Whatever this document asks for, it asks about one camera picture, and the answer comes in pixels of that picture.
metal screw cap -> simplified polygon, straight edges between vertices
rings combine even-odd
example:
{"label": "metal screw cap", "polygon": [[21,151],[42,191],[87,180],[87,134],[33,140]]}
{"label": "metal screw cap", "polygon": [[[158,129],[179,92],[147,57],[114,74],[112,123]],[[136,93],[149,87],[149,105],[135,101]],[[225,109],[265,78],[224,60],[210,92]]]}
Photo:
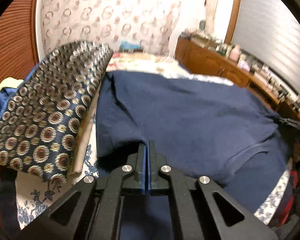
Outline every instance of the metal screw cap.
{"label": "metal screw cap", "polygon": [[85,177],[83,178],[83,181],[84,181],[85,183],[91,183],[91,182],[93,182],[93,180],[94,180],[94,177],[91,176],[91,175],[85,176]]}
{"label": "metal screw cap", "polygon": [[210,182],[210,179],[209,177],[207,176],[202,176],[199,178],[199,181],[202,183],[202,184],[208,184]]}
{"label": "metal screw cap", "polygon": [[124,165],[122,166],[122,170],[125,172],[129,172],[132,170],[132,167],[130,165]]}
{"label": "metal screw cap", "polygon": [[171,167],[168,166],[168,165],[164,165],[164,166],[161,167],[161,170],[162,170],[163,172],[169,172],[169,171],[171,171]]}

blue floral pattern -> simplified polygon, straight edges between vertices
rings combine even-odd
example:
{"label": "blue floral pattern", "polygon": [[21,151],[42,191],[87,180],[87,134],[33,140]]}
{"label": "blue floral pattern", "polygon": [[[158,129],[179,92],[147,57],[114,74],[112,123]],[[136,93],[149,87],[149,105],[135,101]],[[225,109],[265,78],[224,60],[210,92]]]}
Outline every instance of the blue floral pattern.
{"label": "blue floral pattern", "polygon": [[97,160],[95,160],[94,164],[91,165],[90,159],[91,159],[91,144],[88,145],[86,155],[84,156],[83,164],[86,165],[89,168],[89,171],[84,171],[85,175],[96,175],[95,177],[99,177],[99,172],[97,169]]}
{"label": "blue floral pattern", "polygon": [[17,210],[18,210],[18,222],[20,225],[28,225],[32,220],[34,220],[33,215],[29,215],[27,210],[30,209],[28,207],[28,202],[24,202],[25,207],[21,207],[19,203],[17,202]]}
{"label": "blue floral pattern", "polygon": [[286,170],[283,173],[273,191],[254,213],[254,216],[266,225],[270,222],[280,204],[280,201],[288,185],[289,178],[290,169]]}

folded fabric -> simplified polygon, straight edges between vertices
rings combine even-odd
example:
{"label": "folded fabric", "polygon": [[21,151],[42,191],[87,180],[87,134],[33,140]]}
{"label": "folded fabric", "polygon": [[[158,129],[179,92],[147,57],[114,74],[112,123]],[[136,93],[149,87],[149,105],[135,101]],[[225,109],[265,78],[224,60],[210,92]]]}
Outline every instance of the folded fabric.
{"label": "folded fabric", "polygon": [[17,172],[0,169],[0,217],[4,230],[11,239],[44,210],[52,205],[84,176],[98,177],[96,126],[93,126],[88,147],[85,150],[81,173],[71,174],[67,183],[58,180],[42,182],[42,179]]}
{"label": "folded fabric", "polygon": [[2,88],[0,90],[0,116],[2,109],[7,105],[9,98],[15,95],[17,89],[16,88]]}
{"label": "folded fabric", "polygon": [[112,54],[80,41],[39,63],[1,110],[0,165],[66,182],[80,122]]}
{"label": "folded fabric", "polygon": [[86,154],[87,146],[90,140],[93,123],[96,118],[97,102],[99,97],[100,85],[91,101],[90,109],[84,116],[77,135],[77,146],[74,149],[75,157],[73,163],[70,164],[69,174],[80,173],[82,171],[83,160]]}

